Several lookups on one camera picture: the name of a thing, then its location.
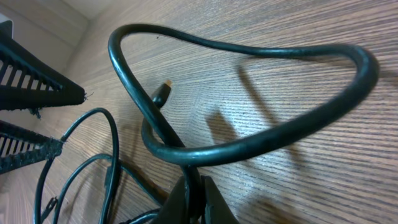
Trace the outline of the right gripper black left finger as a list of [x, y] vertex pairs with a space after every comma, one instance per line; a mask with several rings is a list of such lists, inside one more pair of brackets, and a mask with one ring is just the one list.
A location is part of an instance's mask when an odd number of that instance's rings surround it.
[[150, 224], [188, 224], [185, 178], [179, 178], [164, 206]]

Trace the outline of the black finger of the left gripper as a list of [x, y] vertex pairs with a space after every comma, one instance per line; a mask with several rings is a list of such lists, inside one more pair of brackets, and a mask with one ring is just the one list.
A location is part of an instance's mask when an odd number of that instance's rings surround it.
[[52, 69], [13, 38], [11, 20], [1, 21], [1, 109], [79, 105], [84, 89]]
[[63, 142], [1, 121], [1, 174], [57, 157]]

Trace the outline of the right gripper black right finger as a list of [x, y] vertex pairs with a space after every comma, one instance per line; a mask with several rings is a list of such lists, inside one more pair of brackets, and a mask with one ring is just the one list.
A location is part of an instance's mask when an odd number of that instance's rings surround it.
[[210, 176], [202, 176], [205, 191], [205, 207], [201, 224], [239, 224], [221, 192]]

